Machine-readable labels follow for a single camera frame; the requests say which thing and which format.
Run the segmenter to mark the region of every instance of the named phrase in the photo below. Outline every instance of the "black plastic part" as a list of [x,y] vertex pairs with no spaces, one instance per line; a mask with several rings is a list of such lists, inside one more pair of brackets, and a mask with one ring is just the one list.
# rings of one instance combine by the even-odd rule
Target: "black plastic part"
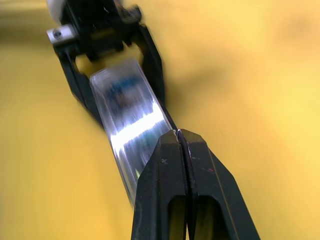
[[205,140],[187,130],[179,130],[178,139],[188,179],[190,239],[260,239],[236,180]]
[[[185,202],[185,212],[172,211],[173,199]],[[174,218],[179,224],[169,224]],[[185,234],[169,234],[185,231],[182,222],[190,240],[260,239],[234,177],[203,138],[187,130],[176,137],[172,130],[159,139],[138,180],[131,239],[184,240]]]
[[111,52],[124,50],[132,43],[143,55],[141,68],[156,97],[165,105],[165,83],[162,60],[148,28],[140,24],[141,12],[132,8],[137,17],[124,21],[113,0],[66,0],[61,23],[73,25],[77,38],[54,45],[65,77],[73,95],[102,125],[98,108],[90,88],[89,79],[79,72],[76,57],[86,55],[94,62]]
[[173,130],[160,137],[136,190],[132,240],[186,238],[183,156]]

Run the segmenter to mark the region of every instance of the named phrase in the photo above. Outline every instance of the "yellow table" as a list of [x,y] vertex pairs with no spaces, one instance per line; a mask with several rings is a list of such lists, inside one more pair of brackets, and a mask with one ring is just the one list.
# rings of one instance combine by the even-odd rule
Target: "yellow table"
[[[131,2],[171,116],[232,172],[260,237],[320,239],[320,1]],[[70,93],[54,26],[44,0],[0,0],[0,239],[127,240],[133,210],[106,134]]]

